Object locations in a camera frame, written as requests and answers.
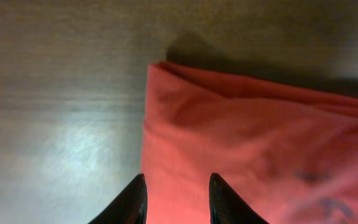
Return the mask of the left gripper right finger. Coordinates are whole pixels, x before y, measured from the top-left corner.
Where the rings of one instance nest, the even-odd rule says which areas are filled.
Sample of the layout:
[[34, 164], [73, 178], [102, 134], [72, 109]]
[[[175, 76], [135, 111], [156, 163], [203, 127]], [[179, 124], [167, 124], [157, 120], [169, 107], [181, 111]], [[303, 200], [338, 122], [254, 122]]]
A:
[[269, 224], [218, 174], [209, 179], [211, 224]]

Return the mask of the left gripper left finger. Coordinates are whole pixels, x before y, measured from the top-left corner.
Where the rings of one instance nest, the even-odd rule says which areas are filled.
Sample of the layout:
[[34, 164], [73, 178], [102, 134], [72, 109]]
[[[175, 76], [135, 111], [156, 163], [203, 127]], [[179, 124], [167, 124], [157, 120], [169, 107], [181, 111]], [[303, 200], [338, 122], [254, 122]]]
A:
[[147, 186], [136, 175], [122, 192], [89, 224], [146, 224]]

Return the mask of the orange printed t-shirt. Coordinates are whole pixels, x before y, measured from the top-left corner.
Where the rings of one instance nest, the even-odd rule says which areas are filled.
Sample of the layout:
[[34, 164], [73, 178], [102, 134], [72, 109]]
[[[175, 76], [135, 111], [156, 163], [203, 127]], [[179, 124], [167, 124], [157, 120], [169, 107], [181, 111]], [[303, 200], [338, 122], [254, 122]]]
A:
[[269, 223], [358, 223], [358, 99], [156, 63], [141, 171], [148, 223], [208, 223], [213, 172]]

